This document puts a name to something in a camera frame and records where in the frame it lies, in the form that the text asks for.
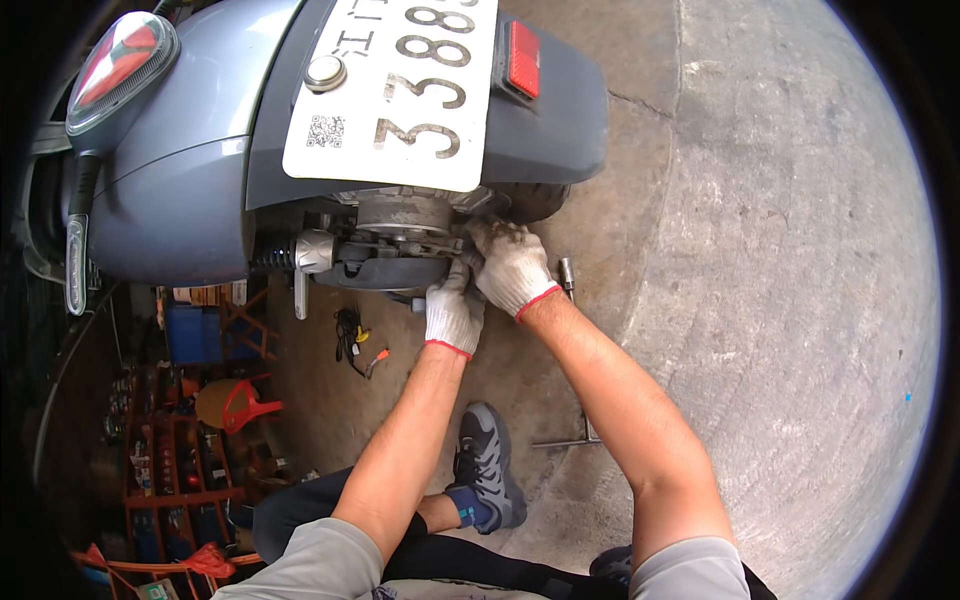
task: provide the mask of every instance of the hand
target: hand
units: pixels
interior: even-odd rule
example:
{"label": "hand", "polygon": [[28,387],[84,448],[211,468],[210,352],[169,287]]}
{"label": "hand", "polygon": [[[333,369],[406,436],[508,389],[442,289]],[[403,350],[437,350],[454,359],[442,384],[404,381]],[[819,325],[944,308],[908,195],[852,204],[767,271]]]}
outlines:
{"label": "hand", "polygon": [[517,322],[534,302],[561,289],[546,268],[546,250],[540,238],[525,225],[471,219],[467,231],[483,255],[483,260],[475,257],[469,263],[477,287]]}
{"label": "hand", "polygon": [[467,289],[469,267],[454,258],[443,281],[426,290],[426,344],[441,344],[473,358],[483,329],[485,301],[475,288]]}

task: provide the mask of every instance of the rear wheel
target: rear wheel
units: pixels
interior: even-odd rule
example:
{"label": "rear wheel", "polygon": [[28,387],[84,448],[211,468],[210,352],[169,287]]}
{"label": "rear wheel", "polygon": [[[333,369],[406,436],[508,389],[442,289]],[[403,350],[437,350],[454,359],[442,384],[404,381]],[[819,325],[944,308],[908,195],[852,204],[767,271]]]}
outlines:
{"label": "rear wheel", "polygon": [[502,217],[514,223],[542,221],[560,210],[570,195],[568,183],[494,183],[487,187],[510,197]]}

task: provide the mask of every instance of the person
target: person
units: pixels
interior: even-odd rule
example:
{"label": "person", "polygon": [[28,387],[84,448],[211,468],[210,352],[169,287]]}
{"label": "person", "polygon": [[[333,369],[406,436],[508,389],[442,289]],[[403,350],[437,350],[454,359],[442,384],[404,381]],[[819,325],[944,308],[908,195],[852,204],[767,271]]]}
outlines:
{"label": "person", "polygon": [[[425,345],[393,412],[353,468],[256,508],[253,542],[269,565],[215,597],[773,598],[739,560],[700,441],[653,378],[567,299],[538,236],[500,220],[467,228],[478,253],[469,265],[454,259],[427,290]],[[461,420],[453,483],[423,495],[480,338],[483,297],[553,353],[633,491],[633,543],[601,554],[589,576],[432,535],[488,534],[526,518],[507,427],[484,402]]]}

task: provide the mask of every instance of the coil spring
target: coil spring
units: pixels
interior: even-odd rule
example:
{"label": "coil spring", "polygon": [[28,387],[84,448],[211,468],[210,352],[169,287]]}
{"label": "coil spring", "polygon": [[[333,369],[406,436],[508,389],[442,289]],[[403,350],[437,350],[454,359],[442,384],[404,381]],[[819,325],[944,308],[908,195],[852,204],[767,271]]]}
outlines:
{"label": "coil spring", "polygon": [[265,269],[294,269],[294,252],[297,249],[297,238],[273,238],[256,240],[253,248],[251,267]]}

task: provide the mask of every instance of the red chair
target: red chair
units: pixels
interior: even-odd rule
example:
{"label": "red chair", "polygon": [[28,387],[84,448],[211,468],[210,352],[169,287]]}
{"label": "red chair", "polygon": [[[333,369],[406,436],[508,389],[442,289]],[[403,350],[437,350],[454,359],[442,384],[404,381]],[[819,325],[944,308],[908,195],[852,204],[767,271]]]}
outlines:
{"label": "red chair", "polygon": [[[240,431],[244,425],[260,415],[273,413],[274,411],[278,411],[283,408],[283,402],[279,400],[263,403],[256,401],[257,392],[253,388],[253,385],[251,385],[251,381],[263,379],[269,376],[271,376],[271,373],[267,372],[263,373],[262,375],[251,377],[250,379],[241,379],[240,382],[233,387],[233,390],[230,391],[229,396],[227,396],[227,401],[224,402],[223,412],[224,429],[227,431],[227,433],[232,435]],[[230,403],[233,402],[233,399],[241,393],[241,399],[245,399],[247,401],[247,406],[231,413],[229,411]]]}

